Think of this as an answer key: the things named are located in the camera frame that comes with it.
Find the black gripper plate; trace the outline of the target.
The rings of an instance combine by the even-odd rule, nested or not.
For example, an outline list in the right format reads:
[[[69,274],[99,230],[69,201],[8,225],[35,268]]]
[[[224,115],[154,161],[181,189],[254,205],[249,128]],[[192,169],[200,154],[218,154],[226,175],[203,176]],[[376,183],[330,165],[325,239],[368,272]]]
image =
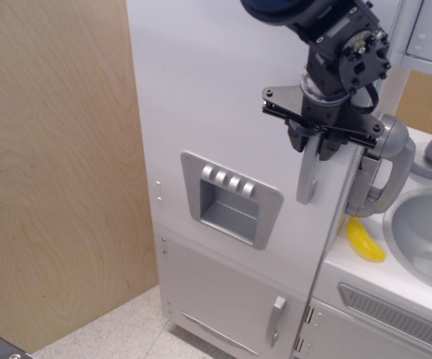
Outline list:
[[[300,86],[267,87],[262,90],[263,113],[280,118],[288,127],[292,148],[302,153],[311,136],[321,134],[319,160],[328,161],[349,142],[374,147],[384,126],[374,116],[350,107],[349,99],[316,100]]]

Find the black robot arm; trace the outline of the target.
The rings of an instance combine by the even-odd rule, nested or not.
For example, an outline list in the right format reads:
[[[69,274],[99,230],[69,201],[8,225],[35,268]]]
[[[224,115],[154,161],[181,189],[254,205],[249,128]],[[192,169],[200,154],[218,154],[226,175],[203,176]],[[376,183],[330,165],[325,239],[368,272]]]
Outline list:
[[[299,86],[263,90],[266,114],[281,118],[292,147],[303,152],[319,136],[318,158],[327,161],[353,142],[375,148],[385,129],[373,116],[374,86],[391,67],[389,41],[369,1],[243,1],[257,20],[282,25],[309,47]]]

